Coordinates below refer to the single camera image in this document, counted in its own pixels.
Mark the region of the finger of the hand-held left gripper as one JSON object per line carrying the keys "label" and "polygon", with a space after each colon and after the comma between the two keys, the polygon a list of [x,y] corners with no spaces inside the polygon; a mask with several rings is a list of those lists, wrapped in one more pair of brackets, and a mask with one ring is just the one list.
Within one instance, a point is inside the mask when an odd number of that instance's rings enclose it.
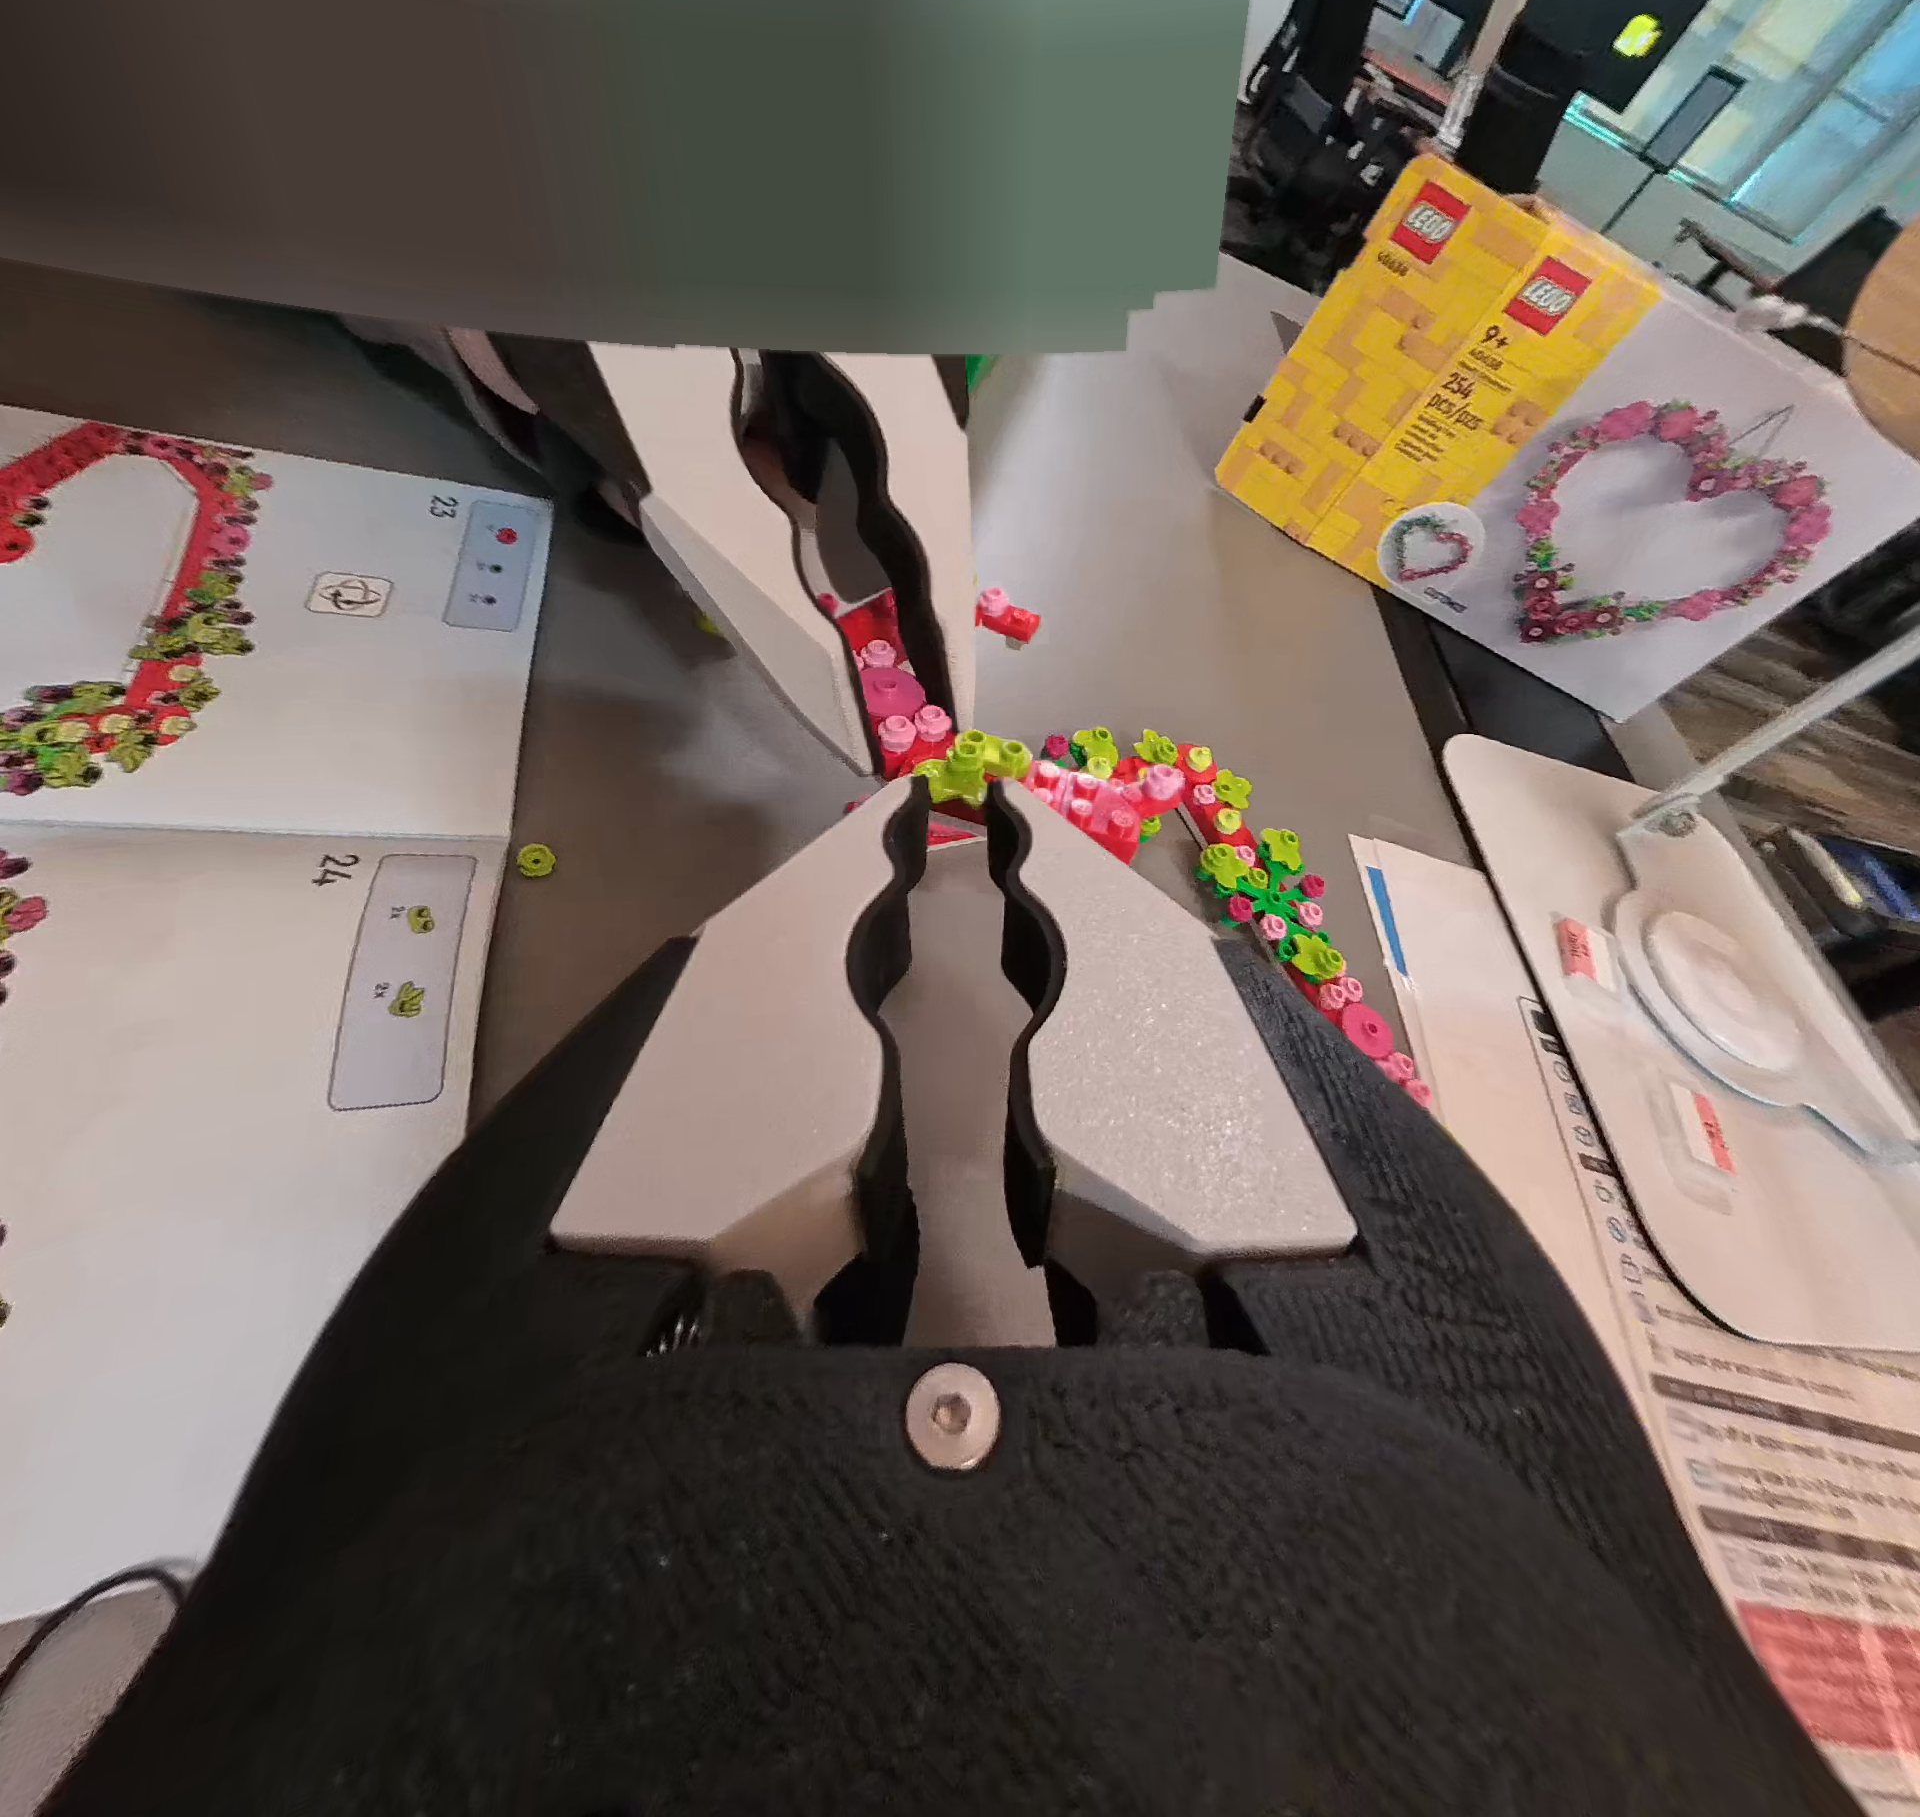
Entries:
{"label": "finger of the hand-held left gripper", "polygon": [[827,749],[874,777],[852,653],[820,605],[816,514],[777,451],[741,443],[737,353],[590,341],[589,357],[644,475],[640,524],[673,578]]}
{"label": "finger of the hand-held left gripper", "polygon": [[765,429],[795,559],[805,635],[827,647],[833,720],[876,740],[848,616],[894,599],[894,668],[957,726],[976,704],[971,469],[933,356],[770,349]]}

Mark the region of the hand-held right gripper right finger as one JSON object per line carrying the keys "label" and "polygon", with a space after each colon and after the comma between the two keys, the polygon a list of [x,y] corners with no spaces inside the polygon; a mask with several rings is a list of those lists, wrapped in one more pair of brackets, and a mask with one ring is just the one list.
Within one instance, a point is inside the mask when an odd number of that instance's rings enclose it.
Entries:
{"label": "hand-held right gripper right finger", "polygon": [[1215,1270],[1357,1241],[1230,952],[1036,792],[994,785],[1000,968],[1025,1005],[1005,1211],[1033,1269]]}

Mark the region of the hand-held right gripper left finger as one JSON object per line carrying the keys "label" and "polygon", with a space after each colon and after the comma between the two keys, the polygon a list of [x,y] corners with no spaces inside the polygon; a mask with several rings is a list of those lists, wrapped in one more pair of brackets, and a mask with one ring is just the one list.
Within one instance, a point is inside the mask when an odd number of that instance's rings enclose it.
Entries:
{"label": "hand-held right gripper left finger", "polygon": [[765,1273],[811,1315],[916,1238],[901,1050],[925,785],[899,779],[698,930],[551,1221],[569,1254]]}

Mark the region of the small red lego heart section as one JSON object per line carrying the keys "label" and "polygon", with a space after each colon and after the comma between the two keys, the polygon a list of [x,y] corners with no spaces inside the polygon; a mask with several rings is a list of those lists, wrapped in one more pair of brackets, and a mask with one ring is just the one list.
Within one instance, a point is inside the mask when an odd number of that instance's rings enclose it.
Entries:
{"label": "small red lego heart section", "polygon": [[939,704],[902,640],[897,595],[882,589],[833,614],[848,642],[868,742],[877,758],[874,787],[911,777],[924,762],[946,762],[963,733]]}

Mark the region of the large red lego heart section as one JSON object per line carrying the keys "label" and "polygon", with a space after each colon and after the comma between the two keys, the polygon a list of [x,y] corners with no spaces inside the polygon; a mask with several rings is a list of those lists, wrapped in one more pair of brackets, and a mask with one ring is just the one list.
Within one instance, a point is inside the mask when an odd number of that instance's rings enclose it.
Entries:
{"label": "large red lego heart section", "polygon": [[1395,1025],[1370,1000],[1328,928],[1328,881],[1293,828],[1260,823],[1253,782],[1212,747],[1144,728],[1118,740],[1101,726],[1051,735],[1019,785],[1122,861],[1179,825],[1193,842],[1203,914],[1248,940],[1308,1007],[1420,1106],[1434,1097]]}

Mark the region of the lime lego plate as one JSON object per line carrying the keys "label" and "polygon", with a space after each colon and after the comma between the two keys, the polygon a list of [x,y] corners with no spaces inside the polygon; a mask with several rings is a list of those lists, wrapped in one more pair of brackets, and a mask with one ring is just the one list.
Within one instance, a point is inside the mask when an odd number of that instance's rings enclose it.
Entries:
{"label": "lime lego plate", "polygon": [[912,777],[925,782],[931,808],[977,814],[994,782],[1019,785],[1033,764],[1035,750],[1022,740],[974,728],[957,735],[945,756],[920,762]]}

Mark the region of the yellow lego box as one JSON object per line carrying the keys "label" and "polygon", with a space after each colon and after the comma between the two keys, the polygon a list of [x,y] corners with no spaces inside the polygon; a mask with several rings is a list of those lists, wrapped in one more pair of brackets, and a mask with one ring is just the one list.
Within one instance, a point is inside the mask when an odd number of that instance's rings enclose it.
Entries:
{"label": "yellow lego box", "polygon": [[1217,465],[1279,534],[1611,720],[1916,521],[1842,379],[1418,154]]}

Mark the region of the lego instruction booklet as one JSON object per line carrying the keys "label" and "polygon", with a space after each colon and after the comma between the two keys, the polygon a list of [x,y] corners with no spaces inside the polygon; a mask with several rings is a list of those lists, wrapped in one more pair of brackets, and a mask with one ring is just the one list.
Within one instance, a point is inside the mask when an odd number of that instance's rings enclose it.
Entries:
{"label": "lego instruction booklet", "polygon": [[3,411],[3,1606],[204,1563],[463,1136],[552,529]]}

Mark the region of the clear plastic bag with papers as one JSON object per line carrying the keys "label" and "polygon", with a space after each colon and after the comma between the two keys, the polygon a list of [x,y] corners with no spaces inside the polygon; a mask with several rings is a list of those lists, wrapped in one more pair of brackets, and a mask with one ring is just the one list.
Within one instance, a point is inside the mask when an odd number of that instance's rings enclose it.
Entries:
{"label": "clear plastic bag with papers", "polygon": [[1593,1324],[1722,1603],[1859,1805],[1916,1812],[1916,1363],[1758,1345],[1694,1307],[1486,879],[1351,850],[1439,1120]]}

